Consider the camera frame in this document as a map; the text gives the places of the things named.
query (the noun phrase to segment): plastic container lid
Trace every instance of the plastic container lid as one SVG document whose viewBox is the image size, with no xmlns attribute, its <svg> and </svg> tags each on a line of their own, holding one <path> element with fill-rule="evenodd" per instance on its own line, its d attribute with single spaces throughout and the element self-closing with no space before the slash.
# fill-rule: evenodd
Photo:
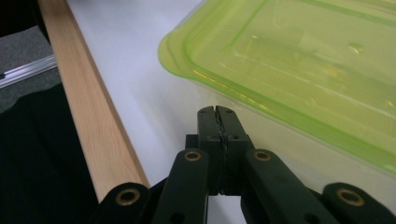
<svg viewBox="0 0 396 224">
<path fill-rule="evenodd" d="M 197 80 L 396 174 L 396 3 L 207 0 L 159 48 Z"/>
</svg>

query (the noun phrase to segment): screw hole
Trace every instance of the screw hole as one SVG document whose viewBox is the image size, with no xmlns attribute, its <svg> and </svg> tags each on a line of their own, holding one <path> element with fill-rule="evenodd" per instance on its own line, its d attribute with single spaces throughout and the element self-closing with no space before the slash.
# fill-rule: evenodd
<svg viewBox="0 0 396 224">
<path fill-rule="evenodd" d="M 350 189 L 339 189 L 337 190 L 337 196 L 344 203 L 353 205 L 353 206 L 363 206 L 364 200 L 363 198 L 353 190 Z"/>
<path fill-rule="evenodd" d="M 185 219 L 186 219 L 186 217 L 185 217 L 183 214 L 181 214 L 181 213 L 174 213 L 174 214 L 172 214 L 172 216 L 169 218 L 169 220 L 171 221 L 171 223 L 174 223 L 174 224 L 183 223 Z"/>
<path fill-rule="evenodd" d="M 201 157 L 201 154 L 196 151 L 191 151 L 184 154 L 184 159 L 186 159 L 187 161 L 198 161 L 201 159 Z"/>
<path fill-rule="evenodd" d="M 257 151 L 254 153 L 254 158 L 259 161 L 270 161 L 271 155 L 262 151 Z"/>
<path fill-rule="evenodd" d="M 127 206 L 135 203 L 140 198 L 137 189 L 124 189 L 116 197 L 116 203 L 121 206 Z"/>
<path fill-rule="evenodd" d="M 309 224 L 319 224 L 320 223 L 319 218 L 311 213 L 305 213 L 304 220 Z"/>
</svg>

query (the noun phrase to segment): black fabric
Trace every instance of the black fabric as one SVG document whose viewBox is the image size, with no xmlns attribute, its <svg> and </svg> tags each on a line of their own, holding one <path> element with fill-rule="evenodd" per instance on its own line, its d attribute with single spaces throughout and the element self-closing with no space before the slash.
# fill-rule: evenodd
<svg viewBox="0 0 396 224">
<path fill-rule="evenodd" d="M 87 223 L 97 205 L 62 85 L 0 115 L 0 223 Z"/>
<path fill-rule="evenodd" d="M 37 25 L 49 40 L 37 0 L 0 0 L 0 37 Z"/>
</svg>

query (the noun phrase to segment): lime green plastic container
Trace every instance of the lime green plastic container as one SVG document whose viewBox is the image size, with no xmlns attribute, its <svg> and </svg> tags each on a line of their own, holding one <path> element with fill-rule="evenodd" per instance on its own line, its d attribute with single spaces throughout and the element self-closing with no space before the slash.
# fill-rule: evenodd
<svg viewBox="0 0 396 224">
<path fill-rule="evenodd" d="M 396 175 L 395 1 L 207 0 L 159 57 Z"/>
</svg>

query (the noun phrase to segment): wooden stick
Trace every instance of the wooden stick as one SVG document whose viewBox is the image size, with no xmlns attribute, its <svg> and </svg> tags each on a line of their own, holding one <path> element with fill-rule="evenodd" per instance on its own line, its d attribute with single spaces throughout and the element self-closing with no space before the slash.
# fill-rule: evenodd
<svg viewBox="0 0 396 224">
<path fill-rule="evenodd" d="M 65 0 L 38 1 L 97 198 L 149 182 Z"/>
</svg>

